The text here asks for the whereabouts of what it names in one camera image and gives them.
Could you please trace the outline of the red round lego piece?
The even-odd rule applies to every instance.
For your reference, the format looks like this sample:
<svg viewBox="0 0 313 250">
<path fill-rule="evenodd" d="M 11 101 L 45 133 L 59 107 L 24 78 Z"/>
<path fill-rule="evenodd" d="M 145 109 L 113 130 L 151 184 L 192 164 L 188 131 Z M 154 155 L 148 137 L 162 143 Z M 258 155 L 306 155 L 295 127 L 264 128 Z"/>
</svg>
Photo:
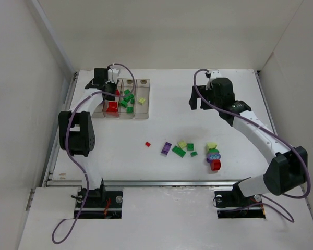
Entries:
<svg viewBox="0 0 313 250">
<path fill-rule="evenodd" d="M 108 108 L 117 109 L 117 107 L 118 107 L 117 102 L 108 102 Z"/>
</svg>

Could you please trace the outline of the green lego brick tall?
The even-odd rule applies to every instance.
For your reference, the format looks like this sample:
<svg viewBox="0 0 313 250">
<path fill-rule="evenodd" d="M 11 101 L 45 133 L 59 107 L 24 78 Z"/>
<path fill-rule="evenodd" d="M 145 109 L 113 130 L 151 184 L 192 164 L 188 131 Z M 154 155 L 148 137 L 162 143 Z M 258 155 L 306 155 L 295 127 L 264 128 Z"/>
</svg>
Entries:
<svg viewBox="0 0 313 250">
<path fill-rule="evenodd" d="M 120 102 L 120 105 L 124 108 L 127 108 L 128 107 L 128 103 L 126 101 L 121 101 Z"/>
</svg>

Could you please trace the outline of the small yellow lego piece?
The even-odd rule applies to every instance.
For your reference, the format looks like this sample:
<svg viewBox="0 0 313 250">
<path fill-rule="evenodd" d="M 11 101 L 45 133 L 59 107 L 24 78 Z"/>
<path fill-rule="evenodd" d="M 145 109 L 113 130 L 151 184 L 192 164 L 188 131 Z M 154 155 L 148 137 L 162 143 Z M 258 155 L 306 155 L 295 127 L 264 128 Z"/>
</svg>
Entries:
<svg viewBox="0 0 313 250">
<path fill-rule="evenodd" d="M 146 99 L 144 97 L 139 97 L 138 100 L 137 100 L 137 103 L 139 105 L 144 105 L 146 103 Z"/>
</svg>

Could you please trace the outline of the yellow square lego brick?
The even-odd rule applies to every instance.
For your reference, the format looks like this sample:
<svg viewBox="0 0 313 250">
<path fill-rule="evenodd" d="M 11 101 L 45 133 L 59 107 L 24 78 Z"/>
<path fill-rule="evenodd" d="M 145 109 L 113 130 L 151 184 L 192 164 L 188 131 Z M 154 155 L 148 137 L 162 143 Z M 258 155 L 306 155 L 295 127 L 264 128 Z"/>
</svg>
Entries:
<svg viewBox="0 0 313 250">
<path fill-rule="evenodd" d="M 185 148 L 187 146 L 187 143 L 184 140 L 179 141 L 177 144 L 180 148 Z"/>
</svg>

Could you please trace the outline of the green long lego brick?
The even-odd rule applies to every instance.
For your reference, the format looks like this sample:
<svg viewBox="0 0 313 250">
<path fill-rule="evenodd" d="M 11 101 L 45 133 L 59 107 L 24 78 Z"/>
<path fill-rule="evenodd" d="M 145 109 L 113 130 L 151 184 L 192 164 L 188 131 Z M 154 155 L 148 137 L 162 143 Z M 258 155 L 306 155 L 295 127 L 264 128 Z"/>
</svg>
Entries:
<svg viewBox="0 0 313 250">
<path fill-rule="evenodd" d="M 176 155 L 180 156 L 181 158 L 183 158 L 186 155 L 186 152 L 176 145 L 173 147 L 172 152 L 174 152 Z"/>
</svg>

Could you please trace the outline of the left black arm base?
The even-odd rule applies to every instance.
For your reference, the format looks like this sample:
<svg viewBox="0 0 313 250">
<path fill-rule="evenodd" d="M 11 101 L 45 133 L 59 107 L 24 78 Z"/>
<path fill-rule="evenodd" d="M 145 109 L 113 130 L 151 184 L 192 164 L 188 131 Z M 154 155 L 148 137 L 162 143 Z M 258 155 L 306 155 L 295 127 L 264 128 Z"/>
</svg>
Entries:
<svg viewBox="0 0 313 250">
<path fill-rule="evenodd" d="M 86 202 L 80 215 L 78 213 L 86 195 L 86 189 L 78 192 L 75 199 L 74 218 L 79 219 L 121 219 L 122 218 L 122 191 L 89 191 Z"/>
</svg>

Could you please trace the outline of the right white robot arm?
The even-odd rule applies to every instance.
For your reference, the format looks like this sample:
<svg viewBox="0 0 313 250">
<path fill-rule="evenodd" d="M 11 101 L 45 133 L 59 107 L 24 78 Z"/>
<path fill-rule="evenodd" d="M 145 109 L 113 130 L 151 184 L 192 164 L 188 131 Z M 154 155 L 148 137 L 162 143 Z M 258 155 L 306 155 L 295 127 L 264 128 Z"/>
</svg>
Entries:
<svg viewBox="0 0 313 250">
<path fill-rule="evenodd" d="M 231 127 L 242 133 L 266 159 L 268 168 L 262 175 L 248 177 L 236 182 L 231 191 L 217 194 L 222 199 L 222 207 L 239 206 L 247 198 L 271 193 L 275 196 L 286 193 L 304 183 L 307 184 L 306 197 L 311 188 L 307 169 L 307 151 L 293 147 L 271 132 L 244 101 L 236 100 L 233 84 L 228 78 L 210 78 L 207 85 L 194 85 L 189 100 L 192 110 L 215 109 L 219 116 Z"/>
</svg>

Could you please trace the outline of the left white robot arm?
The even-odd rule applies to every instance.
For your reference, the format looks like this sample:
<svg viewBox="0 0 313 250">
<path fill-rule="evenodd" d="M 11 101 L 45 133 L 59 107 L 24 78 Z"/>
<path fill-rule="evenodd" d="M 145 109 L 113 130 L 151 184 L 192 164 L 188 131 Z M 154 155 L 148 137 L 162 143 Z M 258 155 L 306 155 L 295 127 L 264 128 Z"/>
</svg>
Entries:
<svg viewBox="0 0 313 250">
<path fill-rule="evenodd" d="M 94 76 L 83 89 L 78 103 L 58 115 L 59 144 L 69 159 L 83 174 L 82 189 L 78 196 L 84 201 L 103 200 L 103 179 L 95 167 L 82 162 L 95 147 L 95 133 L 92 115 L 105 101 L 114 101 L 119 83 L 120 70 L 109 66 L 95 68 Z"/>
</svg>

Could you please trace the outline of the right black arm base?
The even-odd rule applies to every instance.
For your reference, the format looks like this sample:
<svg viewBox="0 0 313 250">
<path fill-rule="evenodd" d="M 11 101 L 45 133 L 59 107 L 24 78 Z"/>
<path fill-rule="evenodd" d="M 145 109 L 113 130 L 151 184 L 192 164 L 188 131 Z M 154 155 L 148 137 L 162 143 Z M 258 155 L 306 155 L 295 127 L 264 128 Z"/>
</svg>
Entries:
<svg viewBox="0 0 313 250">
<path fill-rule="evenodd" d="M 231 190 L 218 190 L 214 194 L 213 205 L 219 219 L 266 218 L 261 195 L 237 196 Z"/>
</svg>

